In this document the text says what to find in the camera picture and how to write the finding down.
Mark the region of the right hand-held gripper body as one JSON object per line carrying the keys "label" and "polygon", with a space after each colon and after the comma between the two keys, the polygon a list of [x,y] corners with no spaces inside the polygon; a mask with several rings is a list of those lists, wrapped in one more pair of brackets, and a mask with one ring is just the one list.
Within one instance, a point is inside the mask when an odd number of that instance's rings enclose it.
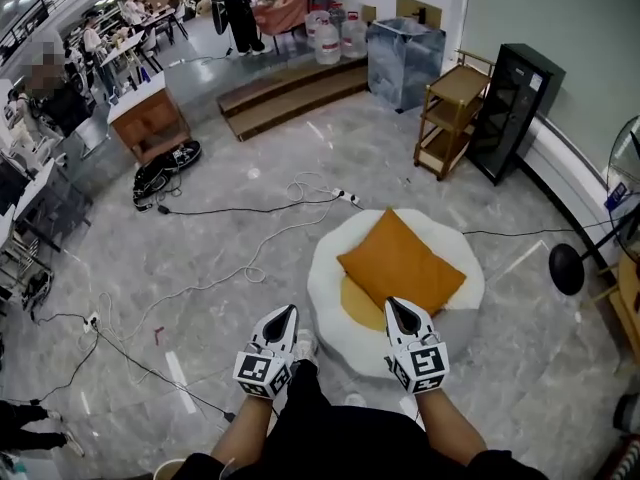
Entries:
{"label": "right hand-held gripper body", "polygon": [[447,346],[435,335],[396,347],[384,360],[392,376],[409,394],[440,388],[450,371]]}

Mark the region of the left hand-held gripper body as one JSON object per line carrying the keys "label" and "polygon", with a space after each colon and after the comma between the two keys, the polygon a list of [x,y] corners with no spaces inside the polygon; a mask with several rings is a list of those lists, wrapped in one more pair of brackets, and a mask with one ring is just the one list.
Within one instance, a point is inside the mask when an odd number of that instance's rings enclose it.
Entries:
{"label": "left hand-held gripper body", "polygon": [[276,399],[292,379],[293,335],[270,342],[255,336],[236,356],[233,378],[247,395]]}

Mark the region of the orange pillow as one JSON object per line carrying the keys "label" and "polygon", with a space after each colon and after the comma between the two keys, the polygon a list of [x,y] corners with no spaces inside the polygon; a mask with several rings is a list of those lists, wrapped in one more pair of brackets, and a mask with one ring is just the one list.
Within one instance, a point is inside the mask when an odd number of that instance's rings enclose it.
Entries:
{"label": "orange pillow", "polygon": [[392,209],[385,210],[364,240],[337,260],[379,308],[387,298],[397,297],[433,316],[466,280],[463,272],[433,253]]}

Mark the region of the white egg-shaped floor cushion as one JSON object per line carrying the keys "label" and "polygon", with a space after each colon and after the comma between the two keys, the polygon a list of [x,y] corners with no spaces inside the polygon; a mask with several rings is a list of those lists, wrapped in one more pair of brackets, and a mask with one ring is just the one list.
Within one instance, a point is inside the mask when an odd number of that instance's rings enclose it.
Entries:
{"label": "white egg-shaped floor cushion", "polygon": [[[433,317],[436,330],[457,360],[470,345],[485,292],[481,266],[463,234],[415,209],[398,209],[399,218],[432,252],[466,275],[465,282]],[[380,379],[393,375],[384,361],[390,352],[384,327],[369,328],[354,320],[342,305],[346,273],[337,257],[359,245],[382,217],[363,210],[325,235],[316,247],[307,280],[317,335],[330,353],[355,374]]]}

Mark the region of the person's left white shoe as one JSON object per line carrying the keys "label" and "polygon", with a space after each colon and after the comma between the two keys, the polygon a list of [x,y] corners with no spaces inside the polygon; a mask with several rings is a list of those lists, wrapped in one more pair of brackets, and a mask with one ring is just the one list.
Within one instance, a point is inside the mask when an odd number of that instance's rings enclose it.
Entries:
{"label": "person's left white shoe", "polygon": [[301,329],[297,334],[297,341],[293,348],[294,370],[317,376],[319,373],[317,360],[318,341],[313,331]]}

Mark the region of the person's black trousers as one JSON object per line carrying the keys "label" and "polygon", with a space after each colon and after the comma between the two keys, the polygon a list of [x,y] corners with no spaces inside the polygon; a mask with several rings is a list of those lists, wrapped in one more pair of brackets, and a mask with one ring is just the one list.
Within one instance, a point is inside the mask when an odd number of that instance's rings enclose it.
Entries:
{"label": "person's black trousers", "polygon": [[260,469],[269,480],[419,478],[433,458],[426,433],[403,414],[329,403],[318,368],[296,363]]}

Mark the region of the person's black shirt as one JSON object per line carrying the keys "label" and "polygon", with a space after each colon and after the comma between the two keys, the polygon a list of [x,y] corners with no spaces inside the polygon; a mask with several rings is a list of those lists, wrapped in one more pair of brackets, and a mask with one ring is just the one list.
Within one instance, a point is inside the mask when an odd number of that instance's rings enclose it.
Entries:
{"label": "person's black shirt", "polygon": [[223,463],[203,453],[190,455],[171,480],[549,480],[539,470],[515,460],[509,451],[489,450],[461,465],[430,450],[424,465],[394,465],[345,460],[265,461],[245,467]]}

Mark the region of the black fan base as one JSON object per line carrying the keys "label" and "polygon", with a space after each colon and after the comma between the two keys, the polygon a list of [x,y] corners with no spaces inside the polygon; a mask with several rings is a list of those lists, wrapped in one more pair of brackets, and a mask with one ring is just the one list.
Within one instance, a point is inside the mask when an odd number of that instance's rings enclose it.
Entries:
{"label": "black fan base", "polygon": [[577,294],[585,282],[584,262],[614,240],[636,264],[640,274],[640,115],[625,123],[616,137],[606,169],[605,209],[612,229],[586,252],[561,243],[549,256],[549,272],[556,288]]}

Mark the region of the black equipment bag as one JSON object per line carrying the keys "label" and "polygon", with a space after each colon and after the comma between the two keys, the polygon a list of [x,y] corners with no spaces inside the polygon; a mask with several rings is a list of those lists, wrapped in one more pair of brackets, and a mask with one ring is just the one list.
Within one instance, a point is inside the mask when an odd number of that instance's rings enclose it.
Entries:
{"label": "black equipment bag", "polygon": [[189,140],[141,166],[135,174],[133,184],[132,200],[136,210],[148,211],[152,207],[149,199],[162,191],[174,175],[195,163],[201,152],[201,144],[196,140]]}

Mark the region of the light wooden rack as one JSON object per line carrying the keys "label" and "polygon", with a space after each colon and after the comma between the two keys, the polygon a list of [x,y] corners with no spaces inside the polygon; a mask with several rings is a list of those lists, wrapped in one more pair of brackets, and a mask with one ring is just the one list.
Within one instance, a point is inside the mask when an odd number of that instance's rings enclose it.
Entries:
{"label": "light wooden rack", "polygon": [[634,364],[640,367],[640,265],[621,252],[618,262],[599,271],[598,276],[606,273],[614,275],[614,284],[591,301],[609,301],[630,345]]}

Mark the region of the wooden shelf trolley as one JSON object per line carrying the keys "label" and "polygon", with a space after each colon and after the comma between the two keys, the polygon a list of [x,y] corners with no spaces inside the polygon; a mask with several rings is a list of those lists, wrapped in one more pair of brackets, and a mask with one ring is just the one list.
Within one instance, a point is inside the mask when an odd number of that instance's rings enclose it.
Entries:
{"label": "wooden shelf trolley", "polygon": [[453,68],[426,86],[413,162],[444,180],[465,155],[495,63],[458,50]]}

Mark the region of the clear plastic bin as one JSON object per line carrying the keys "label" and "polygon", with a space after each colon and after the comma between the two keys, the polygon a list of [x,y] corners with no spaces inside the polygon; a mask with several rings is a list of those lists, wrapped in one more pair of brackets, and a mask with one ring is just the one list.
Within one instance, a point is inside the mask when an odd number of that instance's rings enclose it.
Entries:
{"label": "clear plastic bin", "polygon": [[423,105],[441,74],[446,32],[396,17],[374,21],[366,40],[370,92],[398,113]]}

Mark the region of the brown cardboard panel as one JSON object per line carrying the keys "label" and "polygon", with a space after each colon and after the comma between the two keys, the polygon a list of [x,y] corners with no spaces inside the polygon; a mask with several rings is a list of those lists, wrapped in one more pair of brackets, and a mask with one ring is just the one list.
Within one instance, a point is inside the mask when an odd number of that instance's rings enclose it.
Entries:
{"label": "brown cardboard panel", "polygon": [[396,0],[396,16],[411,18],[432,29],[441,28],[442,10],[418,0]]}

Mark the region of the white table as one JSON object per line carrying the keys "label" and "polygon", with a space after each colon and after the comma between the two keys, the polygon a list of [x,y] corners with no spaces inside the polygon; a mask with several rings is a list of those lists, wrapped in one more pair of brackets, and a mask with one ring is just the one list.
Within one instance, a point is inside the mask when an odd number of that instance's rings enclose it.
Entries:
{"label": "white table", "polygon": [[123,41],[119,46],[117,46],[116,48],[114,48],[104,59],[104,61],[101,63],[102,67],[107,66],[110,62],[114,61],[115,59],[117,59],[119,56],[125,54],[126,52],[128,52],[129,50],[135,48],[141,41],[141,39],[144,36],[144,32],[141,31],[137,34],[135,34],[132,37],[127,38],[125,41]]}

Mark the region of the orange cloth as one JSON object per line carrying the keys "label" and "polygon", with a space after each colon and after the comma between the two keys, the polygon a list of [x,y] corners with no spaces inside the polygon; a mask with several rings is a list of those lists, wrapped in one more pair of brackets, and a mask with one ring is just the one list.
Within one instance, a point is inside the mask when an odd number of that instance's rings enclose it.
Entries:
{"label": "orange cloth", "polygon": [[305,23],[308,0],[261,1],[252,7],[259,30],[269,36],[277,36]]}

